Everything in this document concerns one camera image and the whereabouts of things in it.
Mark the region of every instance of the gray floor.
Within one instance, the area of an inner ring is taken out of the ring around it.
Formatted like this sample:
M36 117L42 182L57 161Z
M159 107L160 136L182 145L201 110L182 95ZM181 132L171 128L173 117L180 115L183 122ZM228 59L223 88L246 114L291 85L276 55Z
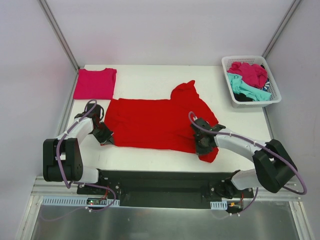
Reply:
M44 218L74 207L42 206ZM255 202L248 211L113 207L80 209L53 222L37 219L33 240L298 240L288 202Z

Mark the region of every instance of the red cloth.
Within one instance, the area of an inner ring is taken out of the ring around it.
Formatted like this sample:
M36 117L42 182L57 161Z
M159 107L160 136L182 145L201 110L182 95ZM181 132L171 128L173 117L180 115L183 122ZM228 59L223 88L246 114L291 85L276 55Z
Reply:
M258 64L250 65L247 62L241 63L235 61L227 71L231 74L242 76L242 80L251 87L262 89L268 79L267 71Z
M73 99L112 99L116 85L116 69L79 70Z
M112 99L104 122L114 132L114 144L119 147L196 153L195 132L190 126L188 113L193 111L211 126L218 120L199 98L194 84L192 80L178 85L170 99ZM216 147L199 158L212 163L217 153Z

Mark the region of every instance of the long-sleeve red garment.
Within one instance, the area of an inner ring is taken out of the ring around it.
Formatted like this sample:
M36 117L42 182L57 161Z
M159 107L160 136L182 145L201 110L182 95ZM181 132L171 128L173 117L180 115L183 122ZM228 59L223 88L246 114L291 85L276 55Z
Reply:
M112 99L104 122L114 132L114 144L119 147L176 150L196 153L195 132L188 113L193 111L211 126L218 123L207 104L199 98L195 81L178 85L170 99ZM212 163L218 148L199 156Z

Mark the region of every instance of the pile of clothes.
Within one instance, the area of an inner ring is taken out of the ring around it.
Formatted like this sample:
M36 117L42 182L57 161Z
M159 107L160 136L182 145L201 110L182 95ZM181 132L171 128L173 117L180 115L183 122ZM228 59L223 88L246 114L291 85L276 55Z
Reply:
M234 98L239 102L269 101L270 81L263 65L234 62L227 71Z

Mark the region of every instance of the pink cloth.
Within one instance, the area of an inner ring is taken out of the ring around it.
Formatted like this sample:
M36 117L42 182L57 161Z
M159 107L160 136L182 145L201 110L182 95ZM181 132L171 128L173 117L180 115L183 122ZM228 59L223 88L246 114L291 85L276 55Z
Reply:
M105 68L102 71L79 70L73 99L111 100L116 85L116 69Z
M242 76L242 80L251 87L262 89L268 79L267 71L258 64L241 63L235 61L227 71Z

